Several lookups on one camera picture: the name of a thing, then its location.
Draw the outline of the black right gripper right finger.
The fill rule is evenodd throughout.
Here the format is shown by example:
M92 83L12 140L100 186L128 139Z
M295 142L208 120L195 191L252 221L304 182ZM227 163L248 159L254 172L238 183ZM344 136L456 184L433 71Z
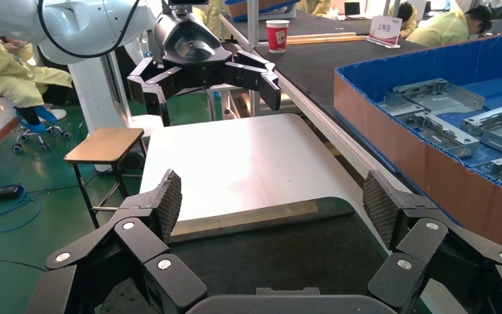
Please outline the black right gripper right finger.
M452 222L427 197L394 188L379 171L363 186L363 206L390 251L370 280L370 296L411 313L430 280L468 313L502 313L502 245Z

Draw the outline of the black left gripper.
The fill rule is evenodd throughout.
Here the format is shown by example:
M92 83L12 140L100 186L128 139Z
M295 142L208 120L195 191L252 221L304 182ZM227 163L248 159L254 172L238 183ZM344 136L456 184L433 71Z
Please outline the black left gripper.
M156 58L144 58L127 81L132 98L147 114L160 116L164 126L171 125L167 100L186 88L226 83L258 92L270 110L279 110L282 92L274 63L244 50L232 55L192 13L161 14L153 35Z

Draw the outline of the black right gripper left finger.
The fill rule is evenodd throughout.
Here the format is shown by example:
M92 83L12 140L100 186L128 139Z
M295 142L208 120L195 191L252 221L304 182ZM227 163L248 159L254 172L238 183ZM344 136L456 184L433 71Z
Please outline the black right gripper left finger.
M155 189L126 198L106 224L47 258L27 312L93 313L126 280L156 313L188 312L207 287L168 246L181 201L173 170Z

